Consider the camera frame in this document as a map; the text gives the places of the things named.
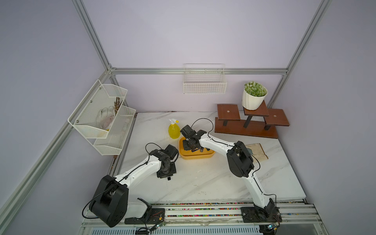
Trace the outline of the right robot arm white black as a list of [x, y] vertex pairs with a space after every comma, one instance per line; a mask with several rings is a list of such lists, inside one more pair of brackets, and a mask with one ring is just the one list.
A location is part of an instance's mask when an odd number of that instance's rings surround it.
[[252, 197], [257, 213], [269, 217], [277, 213], [277, 206], [270, 194], [264, 192], [260, 181], [255, 174], [253, 154], [241, 141], [227, 142], [216, 138], [204, 130], [195, 131], [190, 125], [184, 126], [180, 133], [186, 138], [183, 141], [184, 150], [200, 150], [207, 148], [227, 158], [229, 170], [244, 180]]

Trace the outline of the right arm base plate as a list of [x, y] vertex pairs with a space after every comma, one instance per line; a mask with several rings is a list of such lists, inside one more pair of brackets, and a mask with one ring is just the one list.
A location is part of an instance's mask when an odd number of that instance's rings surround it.
[[275, 203], [269, 202], [264, 208], [258, 206], [241, 207], [241, 216], [244, 223], [281, 222], [282, 217]]

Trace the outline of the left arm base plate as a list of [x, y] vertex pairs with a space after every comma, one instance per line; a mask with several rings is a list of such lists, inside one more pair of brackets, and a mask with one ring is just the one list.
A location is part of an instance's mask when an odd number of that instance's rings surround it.
[[165, 208], [155, 208], [142, 198], [128, 203], [125, 224], [156, 224], [165, 218]]

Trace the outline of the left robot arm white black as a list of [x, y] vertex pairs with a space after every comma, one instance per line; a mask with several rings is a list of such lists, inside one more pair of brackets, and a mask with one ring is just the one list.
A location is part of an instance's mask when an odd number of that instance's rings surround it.
[[93, 198], [84, 206], [81, 215], [85, 219], [100, 219], [112, 228], [124, 220], [147, 224], [153, 222], [153, 207], [142, 198], [129, 199], [130, 191], [147, 177], [155, 174], [159, 179], [168, 179], [176, 173], [175, 162], [179, 157], [176, 147], [148, 152], [140, 164], [117, 176], [104, 176]]

